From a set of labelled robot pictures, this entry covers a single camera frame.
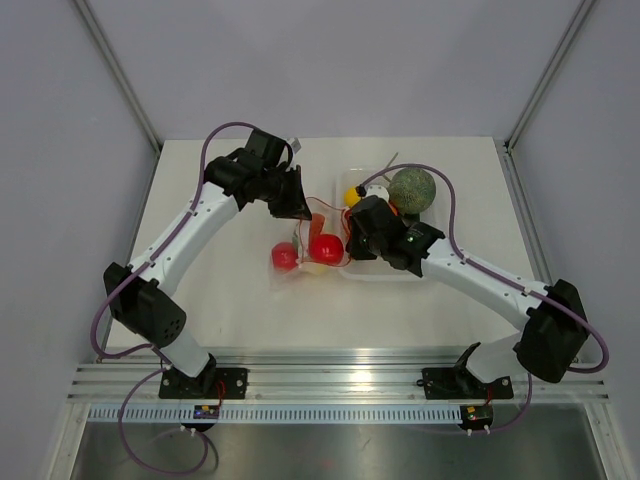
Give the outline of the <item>red tomato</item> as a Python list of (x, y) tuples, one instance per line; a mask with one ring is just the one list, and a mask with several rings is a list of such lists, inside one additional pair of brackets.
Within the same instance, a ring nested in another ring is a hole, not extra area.
[(309, 247), (309, 254), (314, 262), (336, 266), (343, 259), (344, 246), (338, 236), (321, 233)]

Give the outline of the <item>watermelon slice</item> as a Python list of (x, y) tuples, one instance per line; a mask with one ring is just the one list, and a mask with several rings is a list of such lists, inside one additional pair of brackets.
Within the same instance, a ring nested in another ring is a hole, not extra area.
[(322, 233), (326, 223), (326, 217), (321, 213), (313, 213), (308, 227), (308, 245), (311, 246), (314, 240)]

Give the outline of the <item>clear zip top bag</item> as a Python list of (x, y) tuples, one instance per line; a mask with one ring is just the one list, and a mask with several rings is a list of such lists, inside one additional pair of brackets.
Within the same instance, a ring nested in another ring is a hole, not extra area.
[(275, 243), (269, 255), (269, 282), (285, 288), (307, 276), (323, 276), (352, 262), (347, 252), (351, 209), (307, 196), (310, 220), (294, 220), (290, 235)]

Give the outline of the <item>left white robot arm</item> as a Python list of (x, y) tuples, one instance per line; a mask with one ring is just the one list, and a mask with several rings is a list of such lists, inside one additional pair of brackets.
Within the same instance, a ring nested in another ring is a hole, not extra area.
[(173, 300), (183, 276), (211, 238), (242, 209), (264, 202), (277, 219), (312, 215), (294, 165), (294, 147), (255, 126), (244, 146), (209, 160), (200, 155), (195, 193), (145, 253), (104, 272), (106, 304), (114, 320), (145, 341), (162, 361), (160, 395), (169, 399), (219, 398), (226, 388), (215, 357), (186, 329), (187, 315)]

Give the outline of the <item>red apple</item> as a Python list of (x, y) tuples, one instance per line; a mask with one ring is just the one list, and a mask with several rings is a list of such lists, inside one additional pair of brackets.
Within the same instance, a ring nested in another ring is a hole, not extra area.
[(291, 242), (280, 242), (271, 249), (271, 263), (279, 272), (289, 272), (298, 266), (298, 252)]

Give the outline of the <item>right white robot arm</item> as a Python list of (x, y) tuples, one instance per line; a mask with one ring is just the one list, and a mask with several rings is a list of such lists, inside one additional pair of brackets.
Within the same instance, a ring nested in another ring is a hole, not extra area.
[(350, 249), (380, 258), (396, 270), (447, 285), (507, 320), (517, 332), (492, 343), (470, 345), (451, 367), (430, 371), (429, 398), (480, 399), (500, 382), (528, 373), (547, 383), (560, 382), (588, 339), (584, 309), (574, 285), (548, 286), (495, 271), (454, 249), (437, 228), (406, 223), (377, 196), (351, 210)]

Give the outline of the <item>green netted melon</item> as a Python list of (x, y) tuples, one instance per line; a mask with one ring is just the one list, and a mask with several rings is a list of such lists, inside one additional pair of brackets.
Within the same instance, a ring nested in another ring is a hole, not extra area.
[(428, 210), (433, 204), (437, 187), (433, 176), (420, 168), (401, 169), (391, 179), (389, 200), (403, 215), (416, 215)]

